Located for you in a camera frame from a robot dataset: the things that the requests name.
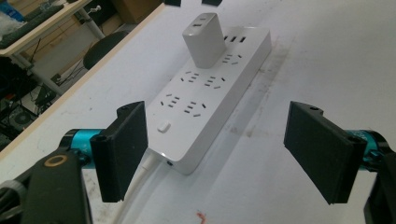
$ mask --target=robotic arm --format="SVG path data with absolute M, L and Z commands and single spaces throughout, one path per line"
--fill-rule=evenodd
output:
M 327 203 L 347 203 L 360 168 L 377 172 L 364 206 L 366 223 L 396 223 L 396 153 L 381 134 L 344 131 L 323 110 L 291 102 L 284 144 Z
M 102 200 L 123 200 L 148 147 L 145 105 L 125 105 L 104 130 L 71 130 L 59 147 L 0 185 L 0 223 L 92 223 L 82 167 L 96 168 Z

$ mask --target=white table surface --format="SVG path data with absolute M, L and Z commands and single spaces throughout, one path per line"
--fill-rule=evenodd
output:
M 161 7 L 0 153 L 0 182 L 54 150 L 75 128 L 105 128 L 116 109 L 149 104 L 188 60 L 181 33 L 201 12 L 222 26 L 271 30 L 273 50 L 191 175 L 160 164 L 127 202 L 123 223 L 364 223 L 375 174 L 359 172 L 349 203 L 327 205 L 284 148 L 290 101 L 320 107 L 343 129 L 372 129 L 396 146 L 396 2 L 184 0 Z M 84 171 L 95 223 L 120 203 L 101 203 Z

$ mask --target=white charger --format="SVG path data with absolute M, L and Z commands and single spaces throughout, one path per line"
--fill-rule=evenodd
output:
M 225 50 L 219 17 L 216 13 L 199 15 L 183 32 L 184 41 L 198 68 L 210 68 Z

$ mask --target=cardboard box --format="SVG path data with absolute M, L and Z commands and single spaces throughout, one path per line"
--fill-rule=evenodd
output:
M 162 0 L 111 0 L 125 23 L 139 23 L 145 19 Z

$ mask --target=power outlet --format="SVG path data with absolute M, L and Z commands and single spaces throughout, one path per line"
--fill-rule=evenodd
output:
M 268 29 L 223 29 L 226 50 L 209 69 L 192 59 L 147 109 L 148 148 L 182 174 L 199 164 L 271 51 Z

